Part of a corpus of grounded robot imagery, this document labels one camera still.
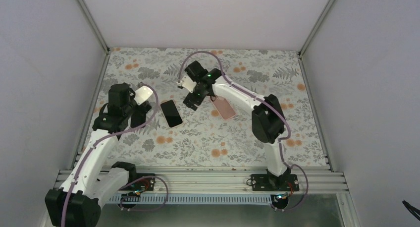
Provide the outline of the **pink phone case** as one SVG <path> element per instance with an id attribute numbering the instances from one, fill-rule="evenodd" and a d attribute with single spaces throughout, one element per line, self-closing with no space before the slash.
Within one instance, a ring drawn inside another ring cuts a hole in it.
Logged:
<path id="1" fill-rule="evenodd" d="M 231 119 L 236 115 L 235 110 L 225 98 L 220 96 L 211 96 L 210 101 L 223 120 Z"/>

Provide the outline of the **black smartphone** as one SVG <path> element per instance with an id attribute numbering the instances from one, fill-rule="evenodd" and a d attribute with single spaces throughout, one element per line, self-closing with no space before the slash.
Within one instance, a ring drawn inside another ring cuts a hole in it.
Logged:
<path id="1" fill-rule="evenodd" d="M 131 116 L 130 127 L 135 128 L 146 122 L 146 115 L 151 110 L 151 108 L 152 106 L 148 101 L 145 101 L 140 105 L 136 105 Z"/>
<path id="2" fill-rule="evenodd" d="M 170 128 L 174 128 L 183 123 L 180 113 L 173 100 L 165 101 L 160 104 L 163 116 Z"/>

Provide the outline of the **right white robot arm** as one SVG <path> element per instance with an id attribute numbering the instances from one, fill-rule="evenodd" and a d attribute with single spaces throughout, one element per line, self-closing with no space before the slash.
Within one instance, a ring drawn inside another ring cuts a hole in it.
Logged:
<path id="1" fill-rule="evenodd" d="M 278 98 L 271 94 L 262 96 L 234 83 L 222 70 L 204 69 L 198 61 L 189 64 L 185 76 L 179 76 L 178 88 L 188 90 L 183 103 L 196 110 L 205 97 L 222 97 L 249 112 L 252 133 L 264 143 L 267 158 L 268 184 L 271 189 L 280 191 L 287 185 L 286 165 L 280 156 L 279 138 L 285 131 L 285 119 Z"/>

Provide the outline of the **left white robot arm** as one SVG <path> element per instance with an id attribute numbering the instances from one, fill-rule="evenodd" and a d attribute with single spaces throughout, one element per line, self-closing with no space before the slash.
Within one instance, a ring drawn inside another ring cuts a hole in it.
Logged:
<path id="1" fill-rule="evenodd" d="M 151 122 L 148 99 L 156 91 L 144 84 L 133 90 L 129 84 L 110 87 L 108 102 L 94 120 L 90 140 L 71 174 L 58 189 L 51 189 L 45 203 L 55 227 L 94 227 L 104 204 L 119 189 L 133 189 L 138 183 L 134 164 L 116 163 L 103 178 L 99 177 L 111 150 L 122 134 L 133 132 Z"/>

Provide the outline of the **black smartphone on table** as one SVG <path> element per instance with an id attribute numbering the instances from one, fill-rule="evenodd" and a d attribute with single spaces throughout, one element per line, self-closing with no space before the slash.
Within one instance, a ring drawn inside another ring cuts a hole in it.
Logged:
<path id="1" fill-rule="evenodd" d="M 160 104 L 163 116 L 170 128 L 174 128 L 183 123 L 180 113 L 173 100 L 165 101 Z"/>

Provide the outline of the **floral table mat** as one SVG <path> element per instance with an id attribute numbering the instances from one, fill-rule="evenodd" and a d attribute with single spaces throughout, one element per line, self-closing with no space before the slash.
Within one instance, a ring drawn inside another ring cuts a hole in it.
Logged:
<path id="1" fill-rule="evenodd" d="M 284 159 L 302 167 L 326 168 L 327 160 L 302 77 L 298 55 L 293 51 L 207 50 L 170 48 L 114 48 L 96 101 L 94 117 L 108 101 L 113 84 L 128 83 L 136 88 L 153 87 L 158 101 L 173 100 L 183 120 L 170 128 L 162 114 L 138 131 L 124 134 L 108 155 L 105 165 L 117 161 L 139 166 L 263 167 L 263 143 L 252 133 L 250 114 L 236 103 L 235 116 L 223 119 L 209 98 L 196 111 L 183 100 L 186 90 L 176 85 L 183 60 L 198 61 L 205 69 L 222 64 L 226 75 L 252 92 L 274 94 L 292 134 L 282 141 Z"/>

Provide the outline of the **black object at edge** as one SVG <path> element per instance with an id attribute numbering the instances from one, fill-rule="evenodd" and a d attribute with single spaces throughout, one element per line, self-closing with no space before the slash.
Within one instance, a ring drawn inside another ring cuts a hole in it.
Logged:
<path id="1" fill-rule="evenodd" d="M 420 210 L 416 207 L 412 206 L 409 202 L 406 200 L 402 201 L 404 207 L 417 219 L 420 221 Z"/>

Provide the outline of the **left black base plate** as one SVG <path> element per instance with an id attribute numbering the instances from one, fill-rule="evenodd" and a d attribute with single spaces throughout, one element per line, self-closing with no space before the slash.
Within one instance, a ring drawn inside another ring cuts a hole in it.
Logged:
<path id="1" fill-rule="evenodd" d="M 138 173 L 137 176 L 129 181 L 119 191 L 153 191 L 156 176 L 153 173 Z"/>

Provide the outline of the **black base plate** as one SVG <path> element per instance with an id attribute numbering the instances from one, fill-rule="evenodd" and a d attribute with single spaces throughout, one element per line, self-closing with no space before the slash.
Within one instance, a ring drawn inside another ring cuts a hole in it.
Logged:
<path id="1" fill-rule="evenodd" d="M 153 173 L 138 173 L 137 176 L 129 181 L 119 191 L 153 191 L 156 176 Z"/>
<path id="2" fill-rule="evenodd" d="M 271 176 L 270 174 L 252 174 L 246 181 L 253 191 L 299 191 L 299 181 L 295 174 L 284 174 L 280 177 Z"/>

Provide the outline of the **right aluminium frame post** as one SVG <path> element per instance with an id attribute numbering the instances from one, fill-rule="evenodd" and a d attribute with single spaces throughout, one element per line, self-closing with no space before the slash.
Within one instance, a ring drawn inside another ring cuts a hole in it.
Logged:
<path id="1" fill-rule="evenodd" d="M 299 50 L 299 58 L 302 58 L 307 51 L 308 47 L 310 46 L 313 38 L 317 34 L 318 30 L 320 29 L 321 25 L 323 24 L 325 18 L 327 17 L 328 13 L 330 12 L 331 8 L 335 4 L 336 0 L 328 0 L 326 5 L 324 6 L 321 14 L 319 15 L 318 19 L 316 20 L 313 28 L 311 29 L 308 37 L 306 38 L 304 44 L 302 45 L 301 49 Z"/>

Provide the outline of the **aluminium frame post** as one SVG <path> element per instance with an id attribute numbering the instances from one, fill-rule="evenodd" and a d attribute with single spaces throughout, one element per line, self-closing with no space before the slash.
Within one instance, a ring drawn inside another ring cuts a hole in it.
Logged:
<path id="1" fill-rule="evenodd" d="M 105 39 L 103 38 L 100 29 L 98 28 L 90 10 L 88 9 L 88 6 L 85 2 L 85 0 L 77 0 L 80 8 L 82 9 L 84 16 L 86 17 L 90 27 L 93 30 L 93 33 L 95 34 L 96 39 L 98 40 L 99 44 L 101 45 L 102 49 L 108 53 L 109 52 L 109 46 L 106 44 Z"/>
<path id="2" fill-rule="evenodd" d="M 317 34 L 318 30 L 320 29 L 321 25 L 323 24 L 325 18 L 327 17 L 328 13 L 330 12 L 331 8 L 335 4 L 336 0 L 328 0 L 326 5 L 324 6 L 321 14 L 319 15 L 318 19 L 316 20 L 313 28 L 311 29 L 308 37 L 306 38 L 304 44 L 302 45 L 301 49 L 299 50 L 299 58 L 302 58 L 307 51 L 308 47 L 310 46 L 313 38 Z"/>

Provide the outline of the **left aluminium frame post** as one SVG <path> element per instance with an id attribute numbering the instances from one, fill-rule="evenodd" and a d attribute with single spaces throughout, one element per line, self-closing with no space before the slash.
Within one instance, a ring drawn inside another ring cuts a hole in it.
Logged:
<path id="1" fill-rule="evenodd" d="M 108 53 L 109 52 L 109 46 L 106 44 L 105 39 L 103 38 L 100 29 L 98 28 L 90 10 L 88 9 L 88 6 L 85 2 L 85 0 L 77 0 L 80 8 L 82 9 L 84 16 L 86 17 L 90 27 L 93 30 L 93 33 L 95 34 L 96 39 L 98 40 L 99 44 L 101 45 L 102 49 Z"/>

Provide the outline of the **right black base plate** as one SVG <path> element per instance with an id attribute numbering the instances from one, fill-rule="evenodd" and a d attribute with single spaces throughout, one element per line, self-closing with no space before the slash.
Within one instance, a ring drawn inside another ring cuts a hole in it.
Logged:
<path id="1" fill-rule="evenodd" d="M 295 174 L 284 174 L 280 177 L 271 176 L 270 174 L 252 174 L 246 181 L 253 191 L 299 191 L 299 181 Z"/>

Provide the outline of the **aluminium front rail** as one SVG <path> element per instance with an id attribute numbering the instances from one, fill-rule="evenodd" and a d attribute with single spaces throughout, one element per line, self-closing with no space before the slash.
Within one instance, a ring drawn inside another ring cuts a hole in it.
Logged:
<path id="1" fill-rule="evenodd" d="M 263 167 L 137 167 L 139 173 L 154 173 L 162 178 L 171 194 L 250 194 L 252 188 L 246 180 L 252 174 L 265 174 Z M 294 168 L 301 194 L 348 193 L 349 188 L 342 172 L 323 168 L 305 168 L 305 174 Z"/>

